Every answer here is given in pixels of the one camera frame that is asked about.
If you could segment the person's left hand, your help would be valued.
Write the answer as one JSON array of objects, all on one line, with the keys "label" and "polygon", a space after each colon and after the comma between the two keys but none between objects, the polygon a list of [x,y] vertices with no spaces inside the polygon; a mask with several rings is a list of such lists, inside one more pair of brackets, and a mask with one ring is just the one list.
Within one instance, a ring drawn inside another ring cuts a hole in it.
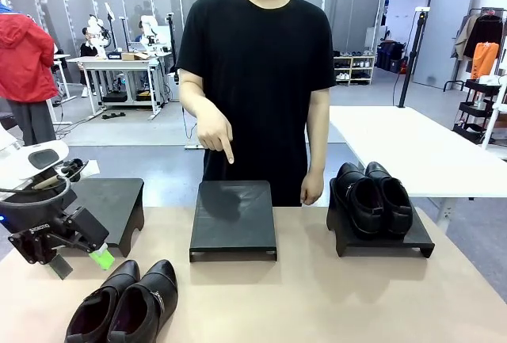
[{"label": "person's left hand", "polygon": [[300,192],[300,203],[306,206],[314,204],[324,190],[324,172],[310,170],[303,179]]}]

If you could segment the person's right hand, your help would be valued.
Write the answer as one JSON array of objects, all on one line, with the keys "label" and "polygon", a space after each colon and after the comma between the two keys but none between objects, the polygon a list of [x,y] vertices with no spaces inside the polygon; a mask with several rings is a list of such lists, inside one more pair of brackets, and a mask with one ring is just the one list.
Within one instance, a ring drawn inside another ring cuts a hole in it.
[{"label": "person's right hand", "polygon": [[233,164],[233,134],[228,119],[212,104],[200,105],[196,110],[196,119],[200,144],[210,151],[223,152],[227,162]]}]

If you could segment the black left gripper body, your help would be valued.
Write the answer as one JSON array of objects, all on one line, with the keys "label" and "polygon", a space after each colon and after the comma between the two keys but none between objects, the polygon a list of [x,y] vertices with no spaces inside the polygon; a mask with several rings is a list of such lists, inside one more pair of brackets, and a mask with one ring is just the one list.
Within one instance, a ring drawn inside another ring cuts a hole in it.
[{"label": "black left gripper body", "polygon": [[109,231],[84,207],[73,213],[63,212],[34,227],[14,232],[8,240],[29,263],[46,265],[57,255],[59,247],[93,253],[100,249]]}]

